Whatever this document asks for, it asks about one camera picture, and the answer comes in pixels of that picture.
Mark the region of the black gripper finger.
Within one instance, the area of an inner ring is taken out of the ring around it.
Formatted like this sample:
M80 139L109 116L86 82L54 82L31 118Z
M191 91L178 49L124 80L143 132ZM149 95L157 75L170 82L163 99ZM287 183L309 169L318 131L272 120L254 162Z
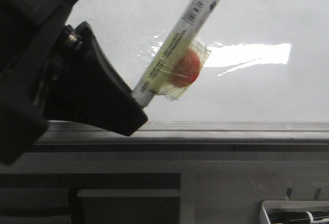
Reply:
M48 120L72 121L130 136L148 120L131 89L110 64L89 23L75 32L79 50L52 57L52 80L45 104Z

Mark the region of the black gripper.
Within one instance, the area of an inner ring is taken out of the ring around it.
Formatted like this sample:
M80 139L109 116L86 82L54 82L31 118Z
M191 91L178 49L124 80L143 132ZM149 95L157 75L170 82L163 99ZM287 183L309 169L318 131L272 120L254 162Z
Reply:
M1 0L1 163L10 165L47 131L47 59L78 0Z

